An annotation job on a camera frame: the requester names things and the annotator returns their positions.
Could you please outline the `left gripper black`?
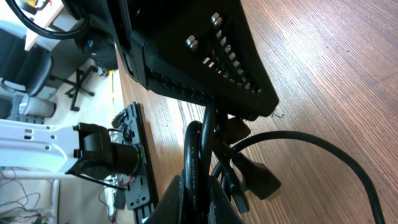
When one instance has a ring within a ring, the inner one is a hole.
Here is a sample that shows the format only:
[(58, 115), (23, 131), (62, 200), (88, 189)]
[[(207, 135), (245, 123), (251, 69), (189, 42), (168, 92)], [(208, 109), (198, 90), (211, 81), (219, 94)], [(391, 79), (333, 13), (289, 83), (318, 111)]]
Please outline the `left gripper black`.
[(148, 5), (145, 0), (64, 0), (73, 17), (88, 16), (92, 25), (113, 36), (116, 55), (127, 74), (145, 89), (149, 88), (143, 48), (143, 25)]

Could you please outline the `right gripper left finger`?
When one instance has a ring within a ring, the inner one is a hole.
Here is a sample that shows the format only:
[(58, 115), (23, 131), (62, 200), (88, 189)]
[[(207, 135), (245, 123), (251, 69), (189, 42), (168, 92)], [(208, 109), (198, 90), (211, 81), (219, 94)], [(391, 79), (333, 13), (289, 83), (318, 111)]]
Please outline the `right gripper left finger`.
[(183, 205), (183, 177), (176, 175), (145, 224), (178, 224)]

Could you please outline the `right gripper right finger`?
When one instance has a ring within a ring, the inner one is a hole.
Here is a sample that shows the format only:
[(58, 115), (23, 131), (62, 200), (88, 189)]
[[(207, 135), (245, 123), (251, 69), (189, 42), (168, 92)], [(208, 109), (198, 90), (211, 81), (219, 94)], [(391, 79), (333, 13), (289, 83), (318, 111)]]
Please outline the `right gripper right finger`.
[(210, 196), (208, 224), (243, 224), (218, 179), (212, 175), (208, 179), (208, 190)]

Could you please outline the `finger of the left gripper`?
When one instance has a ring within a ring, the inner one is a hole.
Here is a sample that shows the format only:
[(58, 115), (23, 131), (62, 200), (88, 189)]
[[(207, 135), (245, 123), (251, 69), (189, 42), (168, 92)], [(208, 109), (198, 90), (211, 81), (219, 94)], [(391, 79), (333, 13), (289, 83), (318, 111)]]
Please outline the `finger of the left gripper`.
[(131, 38), (158, 95), (250, 121), (278, 105), (240, 1), (144, 1)]

